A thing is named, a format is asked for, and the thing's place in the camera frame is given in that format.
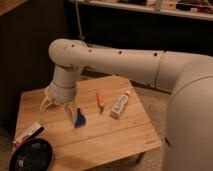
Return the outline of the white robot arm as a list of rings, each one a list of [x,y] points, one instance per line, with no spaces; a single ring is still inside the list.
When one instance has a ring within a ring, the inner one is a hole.
[[[213,57],[71,39],[54,40],[48,54],[55,69],[43,109],[73,101],[76,77],[86,67],[169,92],[162,171],[213,171]]]

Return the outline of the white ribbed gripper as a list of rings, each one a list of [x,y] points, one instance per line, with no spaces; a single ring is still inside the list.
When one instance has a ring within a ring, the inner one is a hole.
[[[76,87],[73,88],[63,88],[60,86],[51,83],[45,89],[45,98],[41,103],[40,109],[46,110],[52,104],[54,105],[63,105],[68,102],[71,102],[76,96]],[[71,122],[74,122],[72,110],[69,104],[65,105],[65,111]]]

